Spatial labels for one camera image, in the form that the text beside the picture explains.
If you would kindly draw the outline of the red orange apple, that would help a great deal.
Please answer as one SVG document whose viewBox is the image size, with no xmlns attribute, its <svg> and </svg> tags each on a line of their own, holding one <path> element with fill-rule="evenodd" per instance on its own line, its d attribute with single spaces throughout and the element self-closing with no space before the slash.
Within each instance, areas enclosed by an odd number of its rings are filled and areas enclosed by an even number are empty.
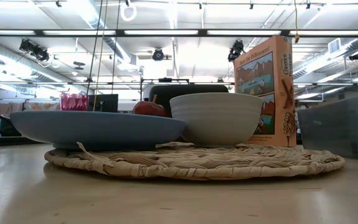
<svg viewBox="0 0 358 224">
<path fill-rule="evenodd" d="M 157 94 L 154 94 L 152 101 L 140 101 L 133 109 L 134 114 L 142 114 L 148 116 L 167 117 L 168 114 L 162 105 L 156 104 Z"/>
</svg>

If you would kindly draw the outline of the white ribbed bowl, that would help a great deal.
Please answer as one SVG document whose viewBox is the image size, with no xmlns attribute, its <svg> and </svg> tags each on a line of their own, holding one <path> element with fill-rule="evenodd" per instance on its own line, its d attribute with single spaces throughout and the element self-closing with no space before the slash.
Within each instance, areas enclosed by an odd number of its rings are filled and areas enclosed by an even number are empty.
<svg viewBox="0 0 358 224">
<path fill-rule="evenodd" d="M 198 147 L 233 147 L 256 130 L 263 99 L 237 93 L 195 93 L 170 100 L 172 117 L 185 122 L 181 137 Z"/>
</svg>

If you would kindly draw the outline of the blue plate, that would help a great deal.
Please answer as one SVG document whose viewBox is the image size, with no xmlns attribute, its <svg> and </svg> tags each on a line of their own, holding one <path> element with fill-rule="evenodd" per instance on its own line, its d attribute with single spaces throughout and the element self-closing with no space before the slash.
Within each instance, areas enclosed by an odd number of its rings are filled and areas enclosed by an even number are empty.
<svg viewBox="0 0 358 224">
<path fill-rule="evenodd" d="M 10 115 L 23 136 L 57 149 L 131 151 L 178 139 L 185 122 L 160 116 L 92 111 L 21 111 Z"/>
</svg>

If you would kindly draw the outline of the orange cereal box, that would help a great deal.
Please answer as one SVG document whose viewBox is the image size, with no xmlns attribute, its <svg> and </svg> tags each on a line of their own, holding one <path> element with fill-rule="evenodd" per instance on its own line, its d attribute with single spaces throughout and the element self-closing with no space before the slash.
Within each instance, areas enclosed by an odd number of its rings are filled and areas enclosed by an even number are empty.
<svg viewBox="0 0 358 224">
<path fill-rule="evenodd" d="M 274 35 L 234 60 L 235 92 L 263 99 L 249 144 L 296 145 L 291 39 Z"/>
</svg>

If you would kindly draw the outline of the red faceted cup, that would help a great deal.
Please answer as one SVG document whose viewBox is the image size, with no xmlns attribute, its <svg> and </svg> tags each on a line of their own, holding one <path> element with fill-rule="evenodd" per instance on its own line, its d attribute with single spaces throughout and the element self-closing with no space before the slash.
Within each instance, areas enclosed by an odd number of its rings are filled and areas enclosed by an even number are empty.
<svg viewBox="0 0 358 224">
<path fill-rule="evenodd" d="M 60 109 L 62 111 L 87 111 L 89 96 L 81 94 L 62 93 Z"/>
</svg>

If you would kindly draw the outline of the round woven placemat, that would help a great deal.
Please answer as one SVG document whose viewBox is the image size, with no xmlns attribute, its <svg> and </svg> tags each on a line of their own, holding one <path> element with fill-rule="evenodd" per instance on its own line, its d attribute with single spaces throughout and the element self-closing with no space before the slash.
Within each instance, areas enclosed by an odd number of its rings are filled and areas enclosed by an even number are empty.
<svg viewBox="0 0 358 224">
<path fill-rule="evenodd" d="M 51 164 L 100 174 L 146 179 L 166 177 L 186 180 L 242 180 L 254 177 L 316 175 L 344 167 L 343 157 L 330 151 L 299 147 L 239 144 L 205 148 L 170 142 L 154 151 L 92 152 L 53 149 L 44 158 Z"/>
</svg>

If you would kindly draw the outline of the black monitor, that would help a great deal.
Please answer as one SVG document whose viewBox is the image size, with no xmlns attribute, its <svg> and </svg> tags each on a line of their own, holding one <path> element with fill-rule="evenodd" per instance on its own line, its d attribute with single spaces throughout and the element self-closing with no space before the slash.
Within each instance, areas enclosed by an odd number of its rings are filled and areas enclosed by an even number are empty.
<svg viewBox="0 0 358 224">
<path fill-rule="evenodd" d="M 117 113 L 118 94 L 90 95 L 88 102 L 88 111 Z"/>
</svg>

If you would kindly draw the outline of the black overhead beam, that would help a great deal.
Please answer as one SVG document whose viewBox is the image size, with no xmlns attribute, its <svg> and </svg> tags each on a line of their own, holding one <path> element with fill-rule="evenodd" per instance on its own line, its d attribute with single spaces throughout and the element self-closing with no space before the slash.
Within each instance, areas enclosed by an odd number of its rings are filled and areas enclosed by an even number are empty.
<svg viewBox="0 0 358 224">
<path fill-rule="evenodd" d="M 0 37 L 355 37 L 358 29 L 0 29 Z"/>
</svg>

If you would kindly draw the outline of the floral cloth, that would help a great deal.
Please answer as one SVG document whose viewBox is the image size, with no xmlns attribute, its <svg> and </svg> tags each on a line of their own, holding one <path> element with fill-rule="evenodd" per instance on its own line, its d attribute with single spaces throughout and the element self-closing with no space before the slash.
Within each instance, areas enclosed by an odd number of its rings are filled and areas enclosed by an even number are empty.
<svg viewBox="0 0 358 224">
<path fill-rule="evenodd" d="M 24 102 L 24 110 L 25 111 L 38 111 L 38 110 L 60 110 L 59 103 L 46 103 L 46 102 L 31 102 L 25 101 Z"/>
</svg>

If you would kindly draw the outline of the grey rectangular tray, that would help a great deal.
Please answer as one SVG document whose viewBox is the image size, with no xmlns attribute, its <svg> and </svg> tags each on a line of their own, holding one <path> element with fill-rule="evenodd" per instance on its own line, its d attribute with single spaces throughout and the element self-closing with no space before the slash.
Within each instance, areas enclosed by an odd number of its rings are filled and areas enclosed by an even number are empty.
<svg viewBox="0 0 358 224">
<path fill-rule="evenodd" d="M 299 110 L 305 149 L 358 158 L 358 97 Z"/>
</svg>

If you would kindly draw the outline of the black bucket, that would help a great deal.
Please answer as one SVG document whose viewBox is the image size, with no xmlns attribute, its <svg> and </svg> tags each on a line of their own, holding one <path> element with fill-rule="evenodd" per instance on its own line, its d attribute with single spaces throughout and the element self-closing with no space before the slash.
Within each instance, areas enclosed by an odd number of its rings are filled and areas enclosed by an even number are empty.
<svg viewBox="0 0 358 224">
<path fill-rule="evenodd" d="M 21 133 L 11 124 L 10 114 L 2 114 L 0 119 L 1 136 L 4 137 L 18 137 Z"/>
</svg>

